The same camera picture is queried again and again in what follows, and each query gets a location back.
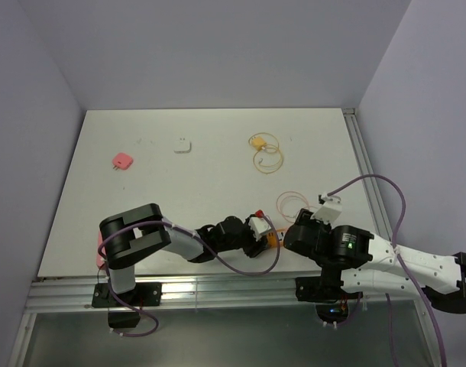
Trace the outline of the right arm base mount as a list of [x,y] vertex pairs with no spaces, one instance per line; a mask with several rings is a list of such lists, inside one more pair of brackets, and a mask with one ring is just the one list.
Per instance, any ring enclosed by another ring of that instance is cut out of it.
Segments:
[[316,315],[323,327],[336,330],[356,314],[363,294],[348,293],[339,287],[322,285],[321,277],[298,277],[295,279],[296,299],[316,306]]

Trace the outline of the orange power strip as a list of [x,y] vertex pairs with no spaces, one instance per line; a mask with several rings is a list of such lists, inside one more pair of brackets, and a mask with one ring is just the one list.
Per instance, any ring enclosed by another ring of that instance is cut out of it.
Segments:
[[280,246],[283,246],[283,240],[286,235],[287,228],[283,229],[278,229],[277,234],[274,234],[274,232],[269,232],[266,235],[267,238],[267,244],[270,248],[276,248],[277,243],[280,243]]

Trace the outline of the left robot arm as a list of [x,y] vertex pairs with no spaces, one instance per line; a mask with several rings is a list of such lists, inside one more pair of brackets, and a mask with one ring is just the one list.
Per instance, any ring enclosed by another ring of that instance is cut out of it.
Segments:
[[188,230],[166,219],[156,203],[110,216],[99,224],[98,254],[110,280],[110,297],[129,305],[138,295],[135,265],[164,250],[187,262],[202,264],[222,252],[242,250],[249,258],[269,248],[274,232],[262,211],[242,220],[228,216],[215,225]]

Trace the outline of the pink square charger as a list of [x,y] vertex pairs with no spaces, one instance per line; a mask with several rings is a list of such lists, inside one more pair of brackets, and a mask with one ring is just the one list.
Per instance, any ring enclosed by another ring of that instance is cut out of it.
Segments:
[[112,166],[116,171],[126,171],[133,163],[133,157],[123,152],[117,153],[112,158]]

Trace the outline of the aluminium rail frame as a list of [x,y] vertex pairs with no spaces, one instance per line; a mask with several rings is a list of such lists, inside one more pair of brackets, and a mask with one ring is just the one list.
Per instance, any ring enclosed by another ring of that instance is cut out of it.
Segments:
[[[250,144],[262,137],[257,151]],[[192,143],[176,154],[177,138]],[[116,171],[119,152],[133,157]],[[191,227],[229,213],[265,209],[278,225],[277,195],[310,197],[367,170],[351,109],[89,110],[79,134],[50,235],[24,306],[9,360],[12,366],[328,365],[340,339],[359,365],[389,366],[388,334],[402,366],[436,366],[438,343],[422,301],[393,297],[393,325],[384,296],[367,295],[337,330],[318,324],[311,304],[297,301],[295,278],[316,265],[291,252],[263,276],[235,274],[219,262],[188,265],[175,255],[141,263],[143,281],[163,283],[156,309],[160,330],[127,339],[106,331],[91,307],[93,242],[113,211],[158,201]]]

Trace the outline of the white square charger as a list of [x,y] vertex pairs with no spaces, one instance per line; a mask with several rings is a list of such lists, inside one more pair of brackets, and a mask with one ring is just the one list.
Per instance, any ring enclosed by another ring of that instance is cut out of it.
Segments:
[[173,151],[176,154],[188,154],[192,150],[192,143],[187,138],[177,138],[173,144]]

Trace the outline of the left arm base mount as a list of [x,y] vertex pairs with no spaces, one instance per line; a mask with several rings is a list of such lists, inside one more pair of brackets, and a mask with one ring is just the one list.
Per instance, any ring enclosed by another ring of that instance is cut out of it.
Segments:
[[160,282],[136,283],[131,291],[114,297],[108,283],[98,283],[94,287],[91,307],[108,310],[108,325],[113,329],[128,331],[134,329],[141,320],[141,315],[128,306],[143,310],[146,307],[158,307],[161,300],[162,284]]

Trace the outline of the pink triangular power strip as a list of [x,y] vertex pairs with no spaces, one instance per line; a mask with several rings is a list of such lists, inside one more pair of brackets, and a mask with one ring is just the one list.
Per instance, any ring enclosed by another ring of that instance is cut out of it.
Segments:
[[[97,248],[102,244],[102,234],[101,232],[98,232],[98,241],[97,241]],[[96,253],[96,259],[95,259],[95,264],[98,269],[101,269],[102,266],[104,265],[104,258],[99,254],[99,252]]]

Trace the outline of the yellow plug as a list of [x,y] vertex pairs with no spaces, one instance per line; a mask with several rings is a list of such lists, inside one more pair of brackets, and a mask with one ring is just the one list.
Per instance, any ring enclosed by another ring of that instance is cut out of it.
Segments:
[[267,143],[266,141],[260,137],[260,136],[257,136],[257,137],[253,137],[251,140],[250,140],[250,144],[253,148],[255,148],[257,151],[261,151],[263,150]]

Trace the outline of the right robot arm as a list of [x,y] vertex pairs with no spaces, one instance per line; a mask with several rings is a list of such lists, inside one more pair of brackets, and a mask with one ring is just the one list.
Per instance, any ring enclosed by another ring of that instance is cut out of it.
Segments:
[[296,279],[296,297],[312,303],[359,294],[424,297],[436,310],[466,313],[466,253],[433,255],[350,225],[332,227],[304,209],[289,227],[284,247],[314,261],[316,276]]

